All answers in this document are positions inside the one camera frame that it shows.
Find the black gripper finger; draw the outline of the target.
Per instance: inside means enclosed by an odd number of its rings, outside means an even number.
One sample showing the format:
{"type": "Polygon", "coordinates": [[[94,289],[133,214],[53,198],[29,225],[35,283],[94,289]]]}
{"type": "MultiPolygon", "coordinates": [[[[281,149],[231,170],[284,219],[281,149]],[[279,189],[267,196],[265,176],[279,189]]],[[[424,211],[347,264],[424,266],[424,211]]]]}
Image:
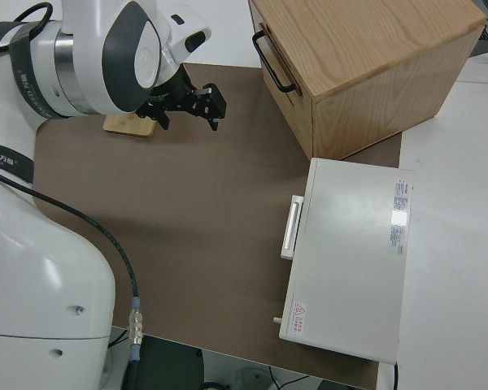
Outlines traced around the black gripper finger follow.
{"type": "Polygon", "coordinates": [[[225,118],[227,102],[215,84],[206,84],[203,88],[206,90],[202,96],[203,118],[207,120],[211,130],[216,131],[219,122],[225,118]]]}
{"type": "Polygon", "coordinates": [[[157,122],[163,130],[168,130],[170,119],[165,113],[165,110],[160,106],[146,106],[145,116],[157,122]]]}

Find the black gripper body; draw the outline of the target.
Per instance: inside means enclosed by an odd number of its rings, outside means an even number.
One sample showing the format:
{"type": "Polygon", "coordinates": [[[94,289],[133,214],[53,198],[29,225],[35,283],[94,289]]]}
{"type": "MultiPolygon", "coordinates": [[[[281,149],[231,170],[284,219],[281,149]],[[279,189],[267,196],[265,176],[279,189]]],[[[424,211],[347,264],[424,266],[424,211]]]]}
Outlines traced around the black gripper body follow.
{"type": "Polygon", "coordinates": [[[179,66],[177,72],[169,80],[152,89],[148,99],[137,109],[137,116],[146,117],[146,106],[160,106],[165,111],[183,111],[203,117],[203,107],[198,109],[196,104],[205,92],[203,87],[197,89],[192,84],[186,68],[179,66]]]}

